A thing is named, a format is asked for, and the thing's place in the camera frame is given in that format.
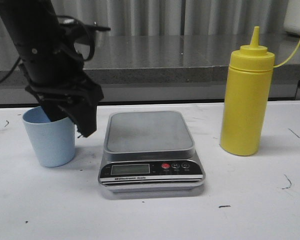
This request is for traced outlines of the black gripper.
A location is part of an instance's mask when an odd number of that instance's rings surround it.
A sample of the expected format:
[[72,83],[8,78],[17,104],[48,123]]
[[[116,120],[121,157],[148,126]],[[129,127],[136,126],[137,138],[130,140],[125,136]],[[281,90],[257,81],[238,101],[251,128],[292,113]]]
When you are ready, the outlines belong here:
[[36,98],[51,122],[69,117],[86,138],[97,130],[97,104],[104,94],[86,73],[53,85],[41,86],[30,80],[25,89]]

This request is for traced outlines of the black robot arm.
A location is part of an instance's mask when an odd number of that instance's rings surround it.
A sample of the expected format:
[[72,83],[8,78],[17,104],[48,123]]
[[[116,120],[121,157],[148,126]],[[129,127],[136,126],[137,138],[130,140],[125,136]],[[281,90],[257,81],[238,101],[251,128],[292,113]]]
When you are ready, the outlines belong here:
[[[64,23],[49,0],[0,0],[0,17],[22,61],[26,90],[51,121],[69,117],[83,135],[96,129],[103,92],[84,72],[95,53],[95,34],[106,27],[65,15]],[[89,46],[87,58],[75,43]]]

